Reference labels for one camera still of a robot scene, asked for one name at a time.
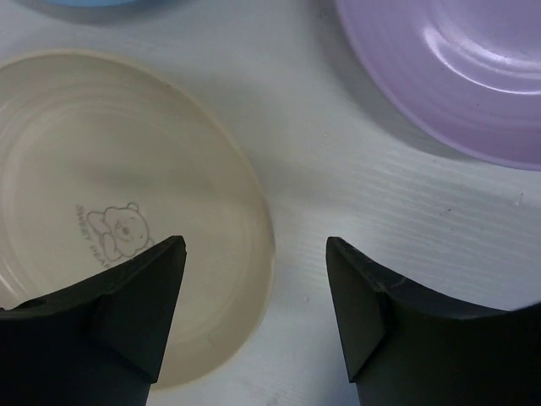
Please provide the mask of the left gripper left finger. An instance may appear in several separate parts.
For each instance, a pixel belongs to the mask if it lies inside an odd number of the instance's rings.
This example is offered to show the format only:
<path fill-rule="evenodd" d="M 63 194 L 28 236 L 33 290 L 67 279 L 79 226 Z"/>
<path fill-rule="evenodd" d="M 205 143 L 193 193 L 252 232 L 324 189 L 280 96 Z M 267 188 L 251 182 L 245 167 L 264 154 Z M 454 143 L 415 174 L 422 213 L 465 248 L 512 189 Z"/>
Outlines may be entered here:
<path fill-rule="evenodd" d="M 129 261 L 1 312 L 3 405 L 144 405 L 158 380 L 186 244 Z"/>

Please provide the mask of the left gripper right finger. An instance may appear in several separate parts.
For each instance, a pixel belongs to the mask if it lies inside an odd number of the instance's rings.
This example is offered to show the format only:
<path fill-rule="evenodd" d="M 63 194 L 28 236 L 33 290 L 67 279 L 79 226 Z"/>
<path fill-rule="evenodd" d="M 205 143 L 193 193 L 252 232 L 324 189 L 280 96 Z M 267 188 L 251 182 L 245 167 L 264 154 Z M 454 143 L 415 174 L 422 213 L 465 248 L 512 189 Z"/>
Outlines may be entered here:
<path fill-rule="evenodd" d="M 363 405 L 537 405 L 540 306 L 434 291 L 338 237 L 325 260 L 348 380 Z"/>

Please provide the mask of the cream plate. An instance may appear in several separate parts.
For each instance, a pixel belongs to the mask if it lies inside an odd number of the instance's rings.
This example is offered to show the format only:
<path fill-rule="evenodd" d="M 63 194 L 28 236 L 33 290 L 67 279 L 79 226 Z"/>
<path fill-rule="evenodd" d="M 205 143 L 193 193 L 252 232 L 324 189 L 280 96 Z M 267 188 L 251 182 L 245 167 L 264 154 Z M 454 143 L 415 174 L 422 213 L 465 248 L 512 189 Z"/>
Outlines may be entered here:
<path fill-rule="evenodd" d="M 276 244 L 248 160 L 204 109 L 105 55 L 1 67 L 1 303 L 12 308 L 180 235 L 187 260 L 157 387 L 229 361 L 268 306 Z"/>

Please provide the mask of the purple plate front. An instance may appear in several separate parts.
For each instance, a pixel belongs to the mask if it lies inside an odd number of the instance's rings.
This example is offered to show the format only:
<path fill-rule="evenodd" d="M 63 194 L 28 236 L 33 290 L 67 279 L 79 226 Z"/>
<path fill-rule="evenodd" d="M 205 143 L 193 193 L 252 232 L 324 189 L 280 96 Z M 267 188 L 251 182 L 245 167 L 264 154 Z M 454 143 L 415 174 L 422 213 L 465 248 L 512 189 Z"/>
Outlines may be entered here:
<path fill-rule="evenodd" d="M 428 135 L 505 167 L 540 168 L 537 1 L 340 1 L 349 44 Z"/>

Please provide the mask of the light blue plate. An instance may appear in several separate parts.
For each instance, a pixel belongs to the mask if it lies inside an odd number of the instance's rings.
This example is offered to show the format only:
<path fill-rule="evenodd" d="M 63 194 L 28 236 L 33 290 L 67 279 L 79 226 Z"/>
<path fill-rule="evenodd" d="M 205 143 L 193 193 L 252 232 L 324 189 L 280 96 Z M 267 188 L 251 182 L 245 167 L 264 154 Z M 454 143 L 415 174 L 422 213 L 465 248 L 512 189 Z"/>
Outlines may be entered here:
<path fill-rule="evenodd" d="M 136 0 L 45 0 L 45 3 L 71 8 L 109 8 L 131 5 Z"/>

